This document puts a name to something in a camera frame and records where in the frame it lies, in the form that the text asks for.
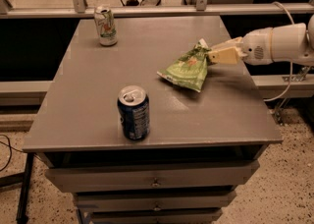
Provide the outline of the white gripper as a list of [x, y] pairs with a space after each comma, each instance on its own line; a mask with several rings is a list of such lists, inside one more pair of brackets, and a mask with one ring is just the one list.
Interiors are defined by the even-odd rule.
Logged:
[[236, 64], [243, 59], [250, 65], [269, 65], [271, 57], [272, 28], [261, 28], [241, 36], [213, 45], [208, 53], [215, 64]]

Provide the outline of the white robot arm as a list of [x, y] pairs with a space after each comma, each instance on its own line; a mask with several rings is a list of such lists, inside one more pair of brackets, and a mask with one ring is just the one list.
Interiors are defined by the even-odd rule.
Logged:
[[236, 64], [239, 59], [249, 65], [292, 62], [314, 65], [313, 19], [305, 23], [253, 30], [244, 37], [227, 40], [211, 47], [212, 63]]

